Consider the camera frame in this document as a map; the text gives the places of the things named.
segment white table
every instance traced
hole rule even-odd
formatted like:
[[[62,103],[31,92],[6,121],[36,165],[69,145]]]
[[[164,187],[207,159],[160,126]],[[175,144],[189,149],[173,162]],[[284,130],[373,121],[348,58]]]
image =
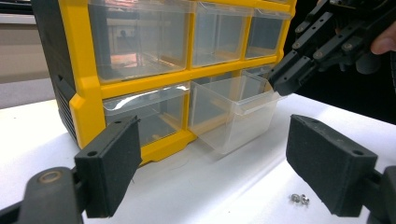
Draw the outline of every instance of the white table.
[[[379,156],[376,169],[396,164],[396,126],[291,95],[276,108],[269,131],[221,157],[202,141],[139,168],[116,215],[85,223],[365,223],[332,216],[285,160],[290,115],[327,123]],[[55,166],[74,167],[78,148],[54,101],[0,110],[0,208],[20,201],[28,179]],[[305,194],[308,206],[290,201]]]

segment yellow plastic frame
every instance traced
hole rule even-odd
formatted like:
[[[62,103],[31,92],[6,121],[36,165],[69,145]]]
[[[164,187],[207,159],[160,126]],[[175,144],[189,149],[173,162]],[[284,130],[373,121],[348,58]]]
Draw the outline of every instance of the yellow plastic frame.
[[[206,2],[286,12],[292,17],[295,14],[296,4],[296,0],[288,0],[285,4],[262,0],[207,0]],[[242,55],[239,61],[192,68],[195,14],[191,13],[189,27],[190,36],[187,49],[187,68],[184,71],[144,77],[119,83],[101,84],[96,71],[92,32],[88,14],[88,0],[59,0],[59,5],[64,22],[64,30],[77,90],[76,95],[69,102],[69,106],[76,128],[78,145],[81,148],[87,146],[91,140],[106,127],[103,100],[190,81],[202,76],[210,77],[249,67],[278,63],[283,57],[283,47],[290,27],[290,20],[284,21],[275,55],[245,60],[244,55],[248,44],[249,27],[251,24],[251,18],[247,18],[245,35],[242,43],[243,47],[241,49]],[[196,138],[196,136],[188,130],[189,100],[190,96],[186,95],[184,98],[182,130],[143,146],[141,149],[142,164],[149,161],[162,160],[182,150],[189,142]]]

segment storage organizer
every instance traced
hole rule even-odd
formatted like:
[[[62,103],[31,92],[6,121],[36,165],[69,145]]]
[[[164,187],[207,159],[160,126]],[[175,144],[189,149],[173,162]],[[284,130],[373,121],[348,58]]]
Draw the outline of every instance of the storage organizer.
[[[229,153],[267,131],[279,95],[253,75],[192,82],[190,128],[217,152]]]
[[[247,69],[244,69],[242,72],[247,72],[247,73],[250,73],[251,75],[255,75],[255,76],[259,76],[259,77],[268,79],[269,72],[273,67],[274,67],[273,64],[267,64],[264,66],[247,68]]]
[[[213,119],[196,112],[205,97],[213,97],[204,105],[214,115],[225,108],[215,108],[219,105],[213,101],[236,106],[223,111],[234,115],[231,122],[221,124],[240,137],[236,146],[251,138],[235,129],[243,126],[238,118],[251,110],[246,109],[245,100],[223,100],[209,87],[255,79],[243,77],[243,71],[257,67],[264,71],[278,63],[295,4],[296,0],[32,1],[67,130],[84,148],[109,122],[138,116],[142,163],[170,156],[197,137],[189,124],[196,128]],[[191,100],[192,81],[195,101]],[[227,93],[234,91],[229,86]],[[258,108],[271,104],[254,102],[265,104]],[[265,118],[260,120],[270,119],[269,114],[263,113]],[[213,145],[217,151],[234,149],[233,143],[221,141]]]

